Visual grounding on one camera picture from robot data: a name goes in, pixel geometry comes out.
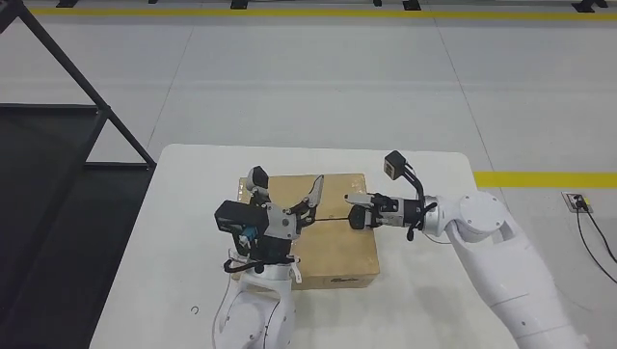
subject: white floor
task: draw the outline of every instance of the white floor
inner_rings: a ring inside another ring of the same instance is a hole
[[[372,8],[366,1],[250,8]],[[31,5],[51,5],[30,0]],[[146,0],[79,7],[145,8]],[[227,8],[162,0],[154,8]],[[385,8],[400,9],[387,2]],[[425,10],[570,12],[567,2]],[[617,4],[612,11],[617,13]],[[171,143],[463,152],[477,171],[617,171],[617,22],[42,16],[158,158]],[[0,102],[88,102],[19,23],[0,37]],[[106,128],[93,160],[139,161]],[[594,349],[617,341],[617,285],[580,244],[563,189],[492,189],[536,241]],[[586,190],[617,249],[614,190]],[[617,276],[593,230],[601,262]]]

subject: cardboard box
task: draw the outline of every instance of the cardboard box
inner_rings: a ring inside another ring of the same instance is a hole
[[[270,176],[270,199],[285,208],[299,201],[310,191],[316,175]],[[245,178],[240,179],[238,200],[249,202]],[[347,215],[351,205],[345,194],[365,193],[363,174],[326,174],[317,220],[302,229],[293,242],[291,253],[301,259],[298,267],[302,283],[293,289],[367,287],[379,274],[377,247],[372,230],[353,230]]]

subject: yellow floor line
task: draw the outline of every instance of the yellow floor line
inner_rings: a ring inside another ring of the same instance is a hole
[[[617,173],[473,173],[478,187],[617,188]]]
[[[88,16],[245,16],[245,17],[362,17],[362,18],[457,18],[457,19],[524,19],[524,20],[583,20],[615,21],[617,13],[511,13],[511,12],[405,12],[350,11],[336,9],[81,9],[32,8],[37,15]]]

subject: power outlet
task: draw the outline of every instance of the power outlet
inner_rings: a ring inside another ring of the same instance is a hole
[[[589,212],[590,213],[594,212],[594,209],[591,208],[591,202],[587,198],[585,198],[585,196],[581,193],[562,192],[561,196],[563,197],[563,200],[566,201],[566,205],[568,206],[568,209],[570,210],[570,212],[577,212],[576,197],[578,196],[581,196],[583,200],[585,201],[585,203],[587,203],[587,208],[589,208]],[[585,212],[585,210],[581,208],[578,212]]]

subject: robotic arm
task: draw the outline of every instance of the robotic arm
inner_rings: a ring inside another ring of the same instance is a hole
[[[324,176],[318,176],[310,192],[290,208],[272,203],[268,180],[261,167],[254,167],[246,183],[250,202],[224,201],[214,213],[219,230],[231,234],[237,251],[223,267],[229,274],[242,273],[215,316],[215,349],[280,349],[291,340],[296,314],[291,277],[302,281],[300,258],[290,254],[291,242],[315,222]],[[271,290],[276,297],[258,293],[255,287]]]
[[[484,192],[457,201],[425,197],[411,166],[397,151],[386,157],[384,170],[392,179],[404,176],[410,181],[417,198],[347,195],[353,204],[352,228],[408,228],[410,241],[415,229],[435,236],[445,232],[480,298],[520,348],[586,348],[586,337],[577,334],[561,306],[549,268],[497,198]],[[470,245],[489,236],[492,245]]]

